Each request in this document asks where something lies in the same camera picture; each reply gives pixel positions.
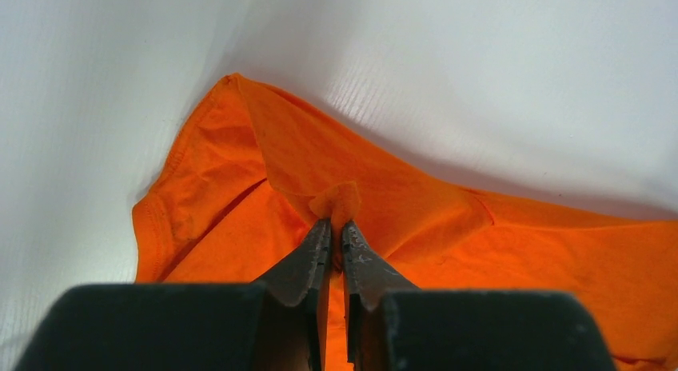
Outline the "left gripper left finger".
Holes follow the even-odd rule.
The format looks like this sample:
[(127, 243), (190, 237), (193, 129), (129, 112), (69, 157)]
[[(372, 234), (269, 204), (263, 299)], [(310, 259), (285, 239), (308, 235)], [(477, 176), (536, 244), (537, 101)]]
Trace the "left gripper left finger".
[(329, 220), (249, 283), (99, 284), (69, 289), (19, 370), (321, 370)]

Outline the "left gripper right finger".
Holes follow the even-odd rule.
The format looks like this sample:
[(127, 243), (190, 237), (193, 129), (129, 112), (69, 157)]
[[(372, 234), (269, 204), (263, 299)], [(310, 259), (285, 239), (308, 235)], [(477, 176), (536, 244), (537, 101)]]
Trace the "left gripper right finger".
[(356, 370), (612, 370), (600, 331), (552, 290), (422, 289), (341, 232), (347, 358)]

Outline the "orange t-shirt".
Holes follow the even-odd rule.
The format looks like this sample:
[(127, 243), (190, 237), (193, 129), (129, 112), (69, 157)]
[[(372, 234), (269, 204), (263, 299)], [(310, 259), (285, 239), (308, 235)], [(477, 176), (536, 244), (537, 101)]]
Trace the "orange t-shirt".
[(555, 289), (619, 370), (677, 367), (677, 224), (443, 182), (302, 99), (239, 74), (181, 128), (133, 207), (139, 282), (247, 282), (318, 219), (355, 221), (422, 288)]

